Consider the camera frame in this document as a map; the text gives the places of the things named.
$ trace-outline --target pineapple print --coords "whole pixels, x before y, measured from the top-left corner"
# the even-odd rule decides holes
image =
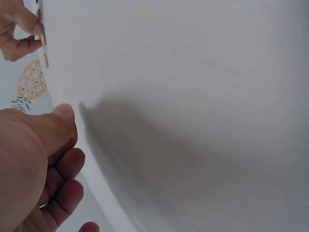
[[[31,111],[31,101],[41,96],[45,91],[46,83],[43,79],[43,73],[38,60],[30,63],[24,70],[18,82],[18,95],[15,101],[12,101],[12,108],[22,112]]]

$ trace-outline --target white surface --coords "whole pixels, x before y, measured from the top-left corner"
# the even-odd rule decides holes
[[[78,112],[83,174],[116,232],[308,231],[307,1],[43,11],[52,100]]]

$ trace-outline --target human hand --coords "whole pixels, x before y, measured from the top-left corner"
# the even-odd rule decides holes
[[[69,105],[52,114],[0,111],[0,228],[2,232],[54,232],[83,198],[73,180],[84,165]],[[98,232],[87,223],[80,232]]]
[[[14,39],[16,25],[30,36]],[[0,50],[5,60],[16,61],[42,47],[41,41],[35,40],[34,36],[43,32],[43,25],[24,6],[23,0],[0,0]]]

